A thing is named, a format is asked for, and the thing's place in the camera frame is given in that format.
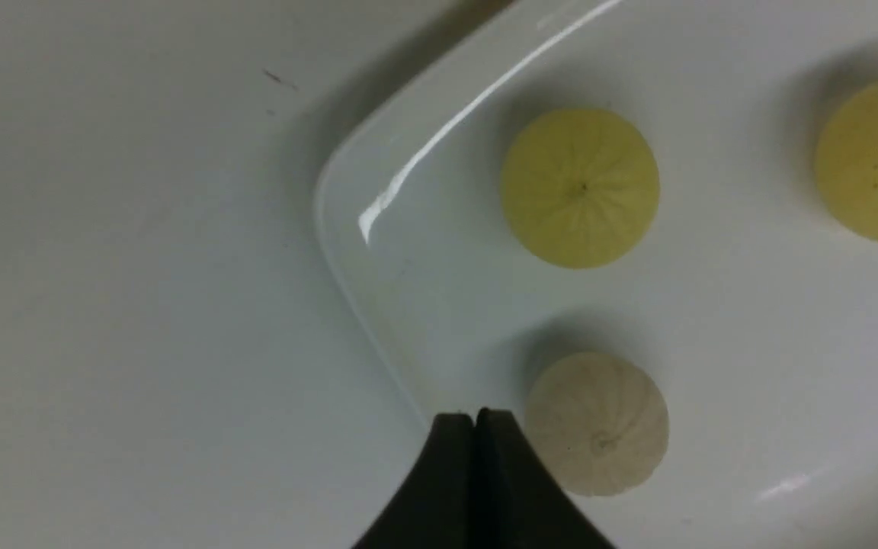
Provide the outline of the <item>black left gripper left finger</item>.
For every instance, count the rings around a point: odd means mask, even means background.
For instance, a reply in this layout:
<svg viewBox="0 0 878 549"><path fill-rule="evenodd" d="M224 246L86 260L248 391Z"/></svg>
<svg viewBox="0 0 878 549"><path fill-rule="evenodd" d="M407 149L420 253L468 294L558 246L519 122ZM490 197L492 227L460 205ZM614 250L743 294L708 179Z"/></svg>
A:
<svg viewBox="0 0 878 549"><path fill-rule="evenodd" d="M466 548L473 418L434 417L424 447L399 490L356 548Z"/></svg>

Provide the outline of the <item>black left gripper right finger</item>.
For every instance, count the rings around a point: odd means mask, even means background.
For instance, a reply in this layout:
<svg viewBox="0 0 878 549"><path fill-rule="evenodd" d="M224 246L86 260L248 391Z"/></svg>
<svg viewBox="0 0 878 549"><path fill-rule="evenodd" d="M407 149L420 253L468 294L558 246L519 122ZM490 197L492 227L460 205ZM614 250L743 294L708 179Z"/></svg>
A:
<svg viewBox="0 0 878 549"><path fill-rule="evenodd" d="M474 449L476 548L614 548L558 486L512 413L481 409Z"/></svg>

